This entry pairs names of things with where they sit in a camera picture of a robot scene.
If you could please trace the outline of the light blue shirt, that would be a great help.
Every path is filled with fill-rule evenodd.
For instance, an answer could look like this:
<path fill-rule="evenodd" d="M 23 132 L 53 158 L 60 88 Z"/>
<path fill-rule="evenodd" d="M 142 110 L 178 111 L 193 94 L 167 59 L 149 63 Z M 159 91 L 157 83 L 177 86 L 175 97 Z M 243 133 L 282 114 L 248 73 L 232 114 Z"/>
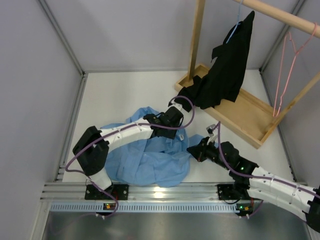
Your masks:
<path fill-rule="evenodd" d="M 187 148 L 203 136 L 188 136 L 185 129 L 175 138 L 154 137 L 131 142 L 110 151 L 104 168 L 112 181 L 146 186 L 173 187 L 190 172 L 191 155 Z"/>

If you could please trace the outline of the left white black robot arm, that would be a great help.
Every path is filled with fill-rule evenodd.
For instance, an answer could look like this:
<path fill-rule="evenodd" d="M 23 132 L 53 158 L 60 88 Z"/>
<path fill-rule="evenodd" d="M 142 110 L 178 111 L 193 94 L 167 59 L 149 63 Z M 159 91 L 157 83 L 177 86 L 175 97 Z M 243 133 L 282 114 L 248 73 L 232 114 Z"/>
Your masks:
<path fill-rule="evenodd" d="M 155 137 L 174 139 L 184 115 L 182 105 L 171 104 L 166 112 L 147 114 L 119 127 L 87 128 L 73 147 L 73 154 L 84 175 L 97 185 L 95 192 L 103 200 L 113 195 L 113 183 L 105 169 L 108 153 L 139 140 Z"/>

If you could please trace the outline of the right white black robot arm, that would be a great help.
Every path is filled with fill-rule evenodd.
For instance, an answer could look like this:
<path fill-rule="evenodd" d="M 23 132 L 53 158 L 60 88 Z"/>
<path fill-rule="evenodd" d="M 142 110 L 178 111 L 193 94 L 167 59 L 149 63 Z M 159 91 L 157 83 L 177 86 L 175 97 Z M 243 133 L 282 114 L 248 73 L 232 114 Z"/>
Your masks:
<path fill-rule="evenodd" d="M 320 189 L 291 182 L 258 166 L 242 156 L 226 141 L 220 145 L 203 138 L 187 148 L 199 162 L 210 160 L 225 170 L 234 180 L 232 192 L 239 198 L 259 199 L 282 208 L 306 222 L 316 232 L 320 230 Z"/>

